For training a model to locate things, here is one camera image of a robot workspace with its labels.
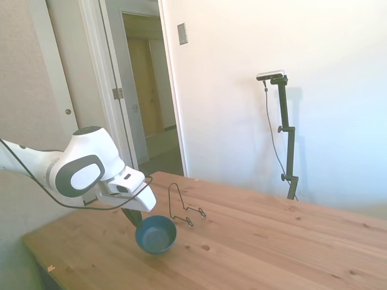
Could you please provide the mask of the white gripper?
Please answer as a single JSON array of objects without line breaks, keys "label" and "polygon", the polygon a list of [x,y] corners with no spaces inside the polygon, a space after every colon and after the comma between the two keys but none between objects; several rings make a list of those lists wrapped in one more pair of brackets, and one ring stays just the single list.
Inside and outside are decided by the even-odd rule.
[{"label": "white gripper", "polygon": [[98,193],[99,202],[111,206],[121,207],[123,214],[136,228],[142,225],[141,211],[150,212],[156,206],[155,195],[149,185],[143,183],[134,193],[125,195],[108,195],[107,193]]}]

